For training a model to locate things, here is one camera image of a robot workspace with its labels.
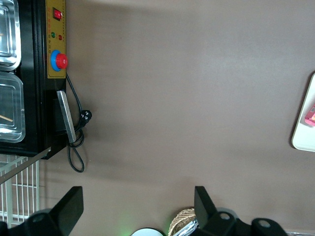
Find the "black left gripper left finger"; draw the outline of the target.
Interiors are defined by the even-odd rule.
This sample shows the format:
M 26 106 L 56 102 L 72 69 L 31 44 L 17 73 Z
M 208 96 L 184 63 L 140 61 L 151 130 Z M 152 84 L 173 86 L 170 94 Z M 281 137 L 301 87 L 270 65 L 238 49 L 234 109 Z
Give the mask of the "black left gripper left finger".
M 68 236 L 84 211 L 83 188 L 72 187 L 52 208 L 40 210 L 24 223 L 9 228 L 1 221 L 2 236 Z

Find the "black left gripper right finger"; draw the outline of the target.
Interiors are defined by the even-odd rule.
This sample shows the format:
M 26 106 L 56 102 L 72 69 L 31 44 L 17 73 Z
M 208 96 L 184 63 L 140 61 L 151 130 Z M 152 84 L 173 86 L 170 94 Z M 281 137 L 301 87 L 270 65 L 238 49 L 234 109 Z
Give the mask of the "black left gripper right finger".
M 228 210 L 218 210 L 203 186 L 194 189 L 194 211 L 199 227 L 195 236 L 285 236 L 287 233 L 276 222 L 255 218 L 244 223 Z

